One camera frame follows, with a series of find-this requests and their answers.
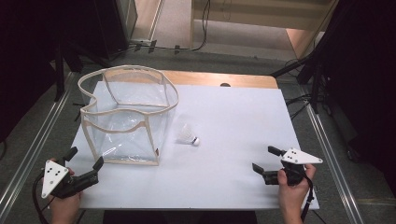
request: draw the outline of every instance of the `cable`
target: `cable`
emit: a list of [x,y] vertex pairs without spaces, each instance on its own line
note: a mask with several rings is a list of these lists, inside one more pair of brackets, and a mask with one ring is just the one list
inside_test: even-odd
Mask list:
[[293,120],[295,117],[297,117],[298,114],[300,114],[301,111],[303,111],[307,106],[309,105],[309,102],[306,102],[303,107],[301,107],[297,112],[294,114],[290,115],[290,119]]
[[[292,61],[296,61],[297,64],[299,64],[300,66],[303,65],[303,64],[300,64],[300,62],[299,62],[298,59],[290,59],[290,60],[288,60],[287,62],[285,62],[284,67],[287,67],[288,64],[289,64],[290,62],[292,62]],[[293,70],[296,70],[297,72],[301,72],[301,70],[298,70],[297,68],[294,68]],[[292,74],[290,71],[288,71],[288,74],[289,74],[289,75],[291,75],[292,77],[297,77],[296,75]]]
[[286,105],[291,105],[291,104],[296,103],[296,102],[298,102],[298,101],[307,101],[307,100],[310,99],[310,97],[311,97],[311,94],[308,93],[308,94],[305,94],[305,95],[296,97],[296,98],[294,98],[294,99],[288,100],[288,101],[286,102]]
[[81,212],[81,214],[79,215],[79,217],[78,217],[78,219],[77,219],[77,224],[79,224],[79,222],[82,220],[82,217],[84,216],[84,214],[85,214],[85,212],[86,212],[87,210],[82,210],[82,212]]
[[306,179],[309,186],[308,197],[306,198],[306,203],[303,212],[301,213],[301,220],[304,222],[306,214],[308,213],[309,205],[311,204],[312,200],[314,200],[315,198],[314,198],[314,184],[312,183],[312,180],[306,175],[306,173],[303,173],[301,175]]
[[43,177],[44,177],[44,169],[41,170],[41,173],[35,178],[35,182],[33,183],[33,187],[32,187],[32,197],[33,197],[33,203],[35,205],[35,210],[37,211],[38,214],[38,219],[42,224],[49,224],[46,218],[44,217],[40,209],[40,206],[38,205],[37,196],[36,196],[37,184]]
[[117,59],[121,53],[127,52],[131,49],[135,49],[136,47],[139,48],[146,48],[146,49],[170,49],[170,50],[184,50],[184,51],[196,51],[196,50],[200,50],[201,48],[203,48],[206,45],[206,40],[207,40],[207,21],[209,19],[209,12],[210,12],[210,0],[207,0],[206,4],[205,4],[205,8],[204,8],[204,12],[202,14],[202,29],[204,31],[204,39],[201,43],[201,46],[199,46],[196,49],[176,49],[176,48],[165,48],[165,47],[152,47],[152,46],[141,46],[135,43],[131,43],[131,45],[134,45],[132,47],[129,47],[128,49],[122,50],[120,52],[118,52],[118,55],[116,55],[113,59],[111,59],[110,61],[114,61],[115,59]]
[[46,208],[48,208],[48,207],[50,206],[50,204],[53,202],[54,199],[55,199],[55,197],[52,197],[52,199],[49,201],[49,203],[47,203],[46,206],[44,206],[44,207],[41,209],[41,212],[44,212],[44,210],[46,210]]
[[317,213],[317,211],[312,210],[312,212],[313,212],[315,215],[317,215],[317,217],[318,217],[324,224],[327,224],[327,223],[325,222],[325,220]]

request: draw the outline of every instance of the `wooden furniture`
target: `wooden furniture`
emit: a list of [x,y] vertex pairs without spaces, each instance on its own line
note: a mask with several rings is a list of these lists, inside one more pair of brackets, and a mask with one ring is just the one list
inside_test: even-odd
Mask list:
[[154,35],[163,0],[135,0],[137,21],[132,34],[133,41],[149,42]]
[[[325,31],[338,0],[211,0],[209,20],[287,28],[297,58],[305,56]],[[201,20],[206,1],[193,0],[193,20]]]

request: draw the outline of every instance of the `wooden edge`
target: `wooden edge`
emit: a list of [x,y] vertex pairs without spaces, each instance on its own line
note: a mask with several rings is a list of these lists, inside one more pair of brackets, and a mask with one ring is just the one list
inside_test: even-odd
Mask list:
[[223,83],[227,83],[232,87],[278,89],[275,78],[271,76],[169,70],[162,70],[162,72],[176,85],[220,86]]
[[306,55],[309,46],[318,36],[318,31],[286,29],[286,32],[297,59],[302,59]]
[[134,41],[151,41],[163,6],[163,0],[135,0],[136,25],[131,36]]

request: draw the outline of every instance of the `fingers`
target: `fingers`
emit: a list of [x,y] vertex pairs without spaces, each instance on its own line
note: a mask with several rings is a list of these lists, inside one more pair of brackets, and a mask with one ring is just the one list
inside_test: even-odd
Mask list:
[[287,185],[288,184],[288,178],[286,177],[286,173],[283,169],[280,169],[277,172],[277,182],[279,185]]
[[306,176],[308,176],[308,178],[310,179],[313,179],[317,168],[312,164],[306,164],[305,168],[306,168],[305,170]]
[[[51,159],[49,159],[50,161],[57,161],[55,158],[51,158]],[[72,169],[70,169],[69,167],[67,167],[67,169],[69,169],[69,173],[70,173],[70,175],[74,175],[75,174],[75,172],[72,170]]]

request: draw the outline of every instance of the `tripod leg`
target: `tripod leg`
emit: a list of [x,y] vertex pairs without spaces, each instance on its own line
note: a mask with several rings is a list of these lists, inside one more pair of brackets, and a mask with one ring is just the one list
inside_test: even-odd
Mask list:
[[311,100],[309,104],[311,104],[312,109],[315,111],[315,114],[318,114],[318,94],[319,94],[319,84],[320,79],[323,74],[323,68],[321,62],[317,64],[317,71],[314,74],[314,82],[312,84],[312,93],[311,93]]
[[73,42],[70,42],[70,41],[67,41],[67,44],[73,50],[75,50],[77,53],[87,56],[93,62],[100,64],[102,67],[104,67],[104,68],[112,67],[112,65],[110,63],[107,63],[107,62],[103,61],[101,58],[99,58],[98,56],[96,56],[96,55],[92,54],[91,52],[87,51],[83,47],[81,47],[81,46],[79,46],[79,45],[77,45],[77,44],[75,44]]
[[288,65],[288,66],[286,66],[286,67],[284,67],[282,69],[279,69],[279,70],[275,71],[274,73],[270,74],[270,76],[271,77],[275,77],[275,78],[280,77],[283,74],[285,74],[285,73],[287,73],[287,72],[289,72],[289,71],[291,71],[293,69],[296,69],[296,68],[300,67],[303,64],[306,64],[310,60],[311,60],[311,54],[308,54],[307,56],[305,56],[301,60],[299,60],[299,61],[297,61],[295,63],[292,63],[292,64],[290,64],[290,65]]

